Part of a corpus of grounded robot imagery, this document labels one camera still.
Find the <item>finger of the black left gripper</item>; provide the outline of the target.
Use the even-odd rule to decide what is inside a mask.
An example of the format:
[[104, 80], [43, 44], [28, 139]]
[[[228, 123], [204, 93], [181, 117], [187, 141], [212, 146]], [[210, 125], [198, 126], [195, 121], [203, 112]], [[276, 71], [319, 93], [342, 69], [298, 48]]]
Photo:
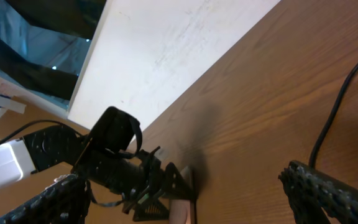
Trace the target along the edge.
[[135, 206], [132, 220], [134, 222], [168, 220], [169, 214], [169, 209], [159, 199], [151, 199]]
[[165, 177], [160, 190], [163, 192], [163, 196], [169, 199], [196, 200], [194, 190], [172, 162], [166, 166]]

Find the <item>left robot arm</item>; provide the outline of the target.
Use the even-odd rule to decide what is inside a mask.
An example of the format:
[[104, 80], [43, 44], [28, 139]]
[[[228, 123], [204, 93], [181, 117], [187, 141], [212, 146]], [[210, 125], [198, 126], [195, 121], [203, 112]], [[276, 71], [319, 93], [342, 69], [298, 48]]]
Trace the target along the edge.
[[23, 135], [21, 130], [0, 141], [0, 147], [23, 150], [31, 174], [61, 162], [72, 165], [44, 191], [0, 217], [0, 223], [84, 223], [96, 203], [91, 183], [119, 195], [103, 207], [122, 207], [135, 222], [168, 220], [194, 223], [196, 193], [190, 168], [161, 166], [155, 152], [142, 149], [138, 120], [108, 107], [91, 131], [82, 135], [59, 121]]

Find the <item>black Galaxy smartphone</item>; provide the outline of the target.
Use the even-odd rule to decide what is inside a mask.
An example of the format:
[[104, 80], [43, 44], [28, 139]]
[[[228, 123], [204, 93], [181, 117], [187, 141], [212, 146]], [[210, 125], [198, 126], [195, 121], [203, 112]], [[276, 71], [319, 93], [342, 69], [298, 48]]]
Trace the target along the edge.
[[[194, 189], [193, 171], [186, 166], [181, 172], [187, 184]], [[190, 200], [170, 200], [169, 224], [196, 224], [196, 203]]]

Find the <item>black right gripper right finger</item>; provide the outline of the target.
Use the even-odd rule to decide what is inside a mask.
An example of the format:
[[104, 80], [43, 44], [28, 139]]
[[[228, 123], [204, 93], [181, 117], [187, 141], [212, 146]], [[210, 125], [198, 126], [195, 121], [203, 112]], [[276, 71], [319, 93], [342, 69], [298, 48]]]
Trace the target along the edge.
[[296, 223], [358, 223], [358, 190], [300, 161], [290, 161], [278, 179]]

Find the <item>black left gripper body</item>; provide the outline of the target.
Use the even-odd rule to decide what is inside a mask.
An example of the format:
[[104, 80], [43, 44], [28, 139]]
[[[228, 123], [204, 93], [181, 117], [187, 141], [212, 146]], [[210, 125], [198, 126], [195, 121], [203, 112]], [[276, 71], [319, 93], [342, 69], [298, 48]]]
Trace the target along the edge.
[[142, 204], [151, 199], [159, 199], [162, 195], [160, 192], [162, 182], [164, 180], [164, 171], [160, 168], [161, 161], [155, 156], [156, 152], [161, 150], [157, 146], [152, 152], [144, 151], [143, 149], [135, 154], [125, 152], [125, 159], [137, 158], [141, 160], [140, 165], [137, 166], [141, 176], [135, 180], [138, 183], [131, 188], [129, 195], [123, 195], [124, 206], [122, 211], [128, 214], [135, 206]]

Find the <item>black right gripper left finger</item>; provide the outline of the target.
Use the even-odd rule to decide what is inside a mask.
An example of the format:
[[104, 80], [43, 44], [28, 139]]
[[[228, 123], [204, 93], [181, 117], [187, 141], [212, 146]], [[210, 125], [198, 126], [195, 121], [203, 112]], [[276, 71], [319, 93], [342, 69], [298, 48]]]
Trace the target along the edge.
[[84, 224], [90, 207], [87, 181], [70, 174], [0, 217], [0, 224]]

